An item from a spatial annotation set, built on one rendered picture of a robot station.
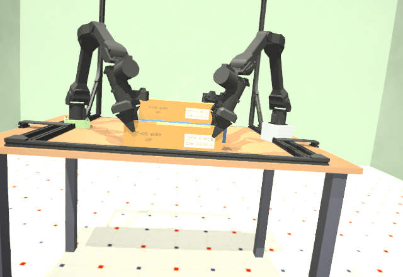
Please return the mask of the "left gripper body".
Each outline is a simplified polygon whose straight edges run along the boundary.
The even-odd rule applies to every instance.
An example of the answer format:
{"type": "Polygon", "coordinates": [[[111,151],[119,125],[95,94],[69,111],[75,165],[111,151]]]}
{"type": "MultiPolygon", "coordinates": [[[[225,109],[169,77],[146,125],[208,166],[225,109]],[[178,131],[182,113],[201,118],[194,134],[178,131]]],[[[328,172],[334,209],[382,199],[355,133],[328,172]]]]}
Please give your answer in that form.
{"type": "Polygon", "coordinates": [[[234,109],[237,103],[239,102],[240,102],[239,96],[230,91],[225,90],[221,107],[217,105],[216,106],[212,105],[211,110],[213,111],[213,113],[219,115],[219,117],[223,118],[224,120],[235,123],[237,120],[237,115],[234,113],[234,109]]]}

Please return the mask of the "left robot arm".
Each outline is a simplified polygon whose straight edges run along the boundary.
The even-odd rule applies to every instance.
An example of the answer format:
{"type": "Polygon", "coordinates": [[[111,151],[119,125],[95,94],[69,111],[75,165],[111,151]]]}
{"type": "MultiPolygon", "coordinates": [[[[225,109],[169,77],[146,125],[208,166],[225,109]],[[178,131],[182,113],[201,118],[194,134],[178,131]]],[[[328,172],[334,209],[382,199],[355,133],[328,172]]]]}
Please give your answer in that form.
{"type": "MultiPolygon", "coordinates": [[[[252,74],[255,67],[254,61],[262,50],[264,50],[270,62],[272,85],[272,92],[268,96],[269,110],[272,110],[272,114],[271,121],[268,123],[274,125],[288,125],[286,124],[287,112],[291,112],[292,106],[288,92],[283,87],[281,54],[284,48],[285,37],[282,34],[273,33],[271,31],[259,31],[243,53],[236,55],[229,64],[222,64],[221,67],[213,73],[213,80],[225,90],[241,97],[246,86],[250,86],[249,79],[241,76],[250,76],[252,74]],[[277,108],[285,108],[285,110],[277,108]]],[[[203,93],[202,102],[214,103],[215,106],[221,107],[224,92],[219,95],[217,95],[215,91],[203,93]]]]}

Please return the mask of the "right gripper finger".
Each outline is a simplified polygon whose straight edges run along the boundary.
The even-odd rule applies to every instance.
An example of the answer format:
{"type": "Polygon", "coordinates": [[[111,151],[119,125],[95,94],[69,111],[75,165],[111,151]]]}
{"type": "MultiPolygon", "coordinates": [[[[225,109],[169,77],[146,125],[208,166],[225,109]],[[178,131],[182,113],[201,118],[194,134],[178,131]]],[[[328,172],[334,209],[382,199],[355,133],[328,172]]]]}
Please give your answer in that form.
{"type": "Polygon", "coordinates": [[[132,116],[134,110],[135,108],[115,115],[131,132],[135,132],[135,125],[132,116]]]}
{"type": "MultiPolygon", "coordinates": [[[[133,112],[133,120],[138,120],[138,114],[137,114],[137,112],[138,112],[138,110],[139,110],[139,108],[140,108],[140,106],[137,106],[137,107],[134,107],[135,108],[135,110],[134,110],[134,112],[133,112]]],[[[132,109],[134,109],[134,108],[132,108],[132,109]]]]}

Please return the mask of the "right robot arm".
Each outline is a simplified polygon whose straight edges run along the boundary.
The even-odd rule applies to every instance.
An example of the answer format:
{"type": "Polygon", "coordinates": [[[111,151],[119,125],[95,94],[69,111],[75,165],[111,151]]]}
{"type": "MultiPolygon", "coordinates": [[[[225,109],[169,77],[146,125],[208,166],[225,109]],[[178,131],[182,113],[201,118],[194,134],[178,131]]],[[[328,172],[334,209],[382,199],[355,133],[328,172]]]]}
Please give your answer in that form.
{"type": "MultiPolygon", "coordinates": [[[[103,74],[106,74],[108,78],[110,87],[127,82],[129,79],[136,77],[140,72],[140,67],[133,60],[133,56],[128,54],[127,49],[122,44],[113,39],[104,23],[91,21],[88,24],[81,25],[77,29],[77,37],[81,50],[77,65],[76,80],[70,85],[65,98],[65,104],[69,105],[69,120],[85,120],[86,118],[85,106],[89,106],[91,97],[87,86],[89,70],[93,52],[99,45],[102,48],[101,56],[104,62],[115,64],[105,66],[103,71],[103,74]]],[[[130,101],[135,101],[135,99],[148,101],[149,91],[145,91],[147,91],[146,88],[132,90],[132,87],[130,87],[127,89],[127,99],[130,101]]]]}

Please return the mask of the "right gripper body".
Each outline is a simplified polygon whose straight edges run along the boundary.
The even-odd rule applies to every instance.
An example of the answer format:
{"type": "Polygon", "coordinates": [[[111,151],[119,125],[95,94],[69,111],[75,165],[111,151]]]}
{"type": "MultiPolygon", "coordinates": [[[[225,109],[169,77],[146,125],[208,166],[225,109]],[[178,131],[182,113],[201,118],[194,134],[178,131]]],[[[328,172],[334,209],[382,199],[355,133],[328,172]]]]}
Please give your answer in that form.
{"type": "Polygon", "coordinates": [[[137,100],[136,102],[136,100],[130,101],[127,99],[127,89],[130,87],[131,85],[128,83],[128,81],[111,86],[110,91],[113,93],[116,101],[116,103],[111,106],[111,112],[113,114],[123,113],[125,111],[132,110],[132,108],[136,107],[136,105],[140,105],[140,100],[137,100]]]}

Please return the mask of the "tan cardboard box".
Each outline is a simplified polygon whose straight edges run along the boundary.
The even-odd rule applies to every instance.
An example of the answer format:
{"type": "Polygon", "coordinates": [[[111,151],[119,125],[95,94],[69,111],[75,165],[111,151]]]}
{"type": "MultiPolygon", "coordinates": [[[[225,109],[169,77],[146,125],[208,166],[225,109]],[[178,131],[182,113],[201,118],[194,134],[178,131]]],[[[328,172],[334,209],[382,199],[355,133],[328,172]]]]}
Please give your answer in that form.
{"type": "Polygon", "coordinates": [[[208,124],[212,122],[210,111],[213,103],[164,100],[168,99],[140,100],[139,119],[208,124]]]}
{"type": "Polygon", "coordinates": [[[123,146],[221,152],[223,132],[212,137],[215,126],[134,120],[135,132],[125,125],[123,146]]]}

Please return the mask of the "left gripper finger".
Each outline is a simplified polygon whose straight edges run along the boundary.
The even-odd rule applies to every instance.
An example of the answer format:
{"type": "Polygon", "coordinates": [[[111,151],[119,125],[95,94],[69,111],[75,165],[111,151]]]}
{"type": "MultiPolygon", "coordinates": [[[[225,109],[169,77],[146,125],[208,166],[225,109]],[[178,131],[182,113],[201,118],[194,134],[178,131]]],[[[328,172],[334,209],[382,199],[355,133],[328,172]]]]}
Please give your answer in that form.
{"type": "Polygon", "coordinates": [[[221,117],[218,117],[217,115],[215,115],[215,118],[216,118],[216,124],[215,124],[215,127],[213,129],[213,133],[212,133],[213,138],[218,136],[226,128],[228,128],[229,126],[231,126],[233,124],[233,123],[228,122],[227,120],[224,120],[221,117]]]}
{"type": "MultiPolygon", "coordinates": [[[[213,113],[212,111],[210,111],[210,112],[211,112],[211,114],[212,114],[212,122],[211,122],[211,126],[215,126],[215,124],[216,124],[216,118],[215,118],[215,115],[217,115],[217,114],[213,113]]],[[[217,115],[217,116],[219,116],[219,115],[217,115]]]]}

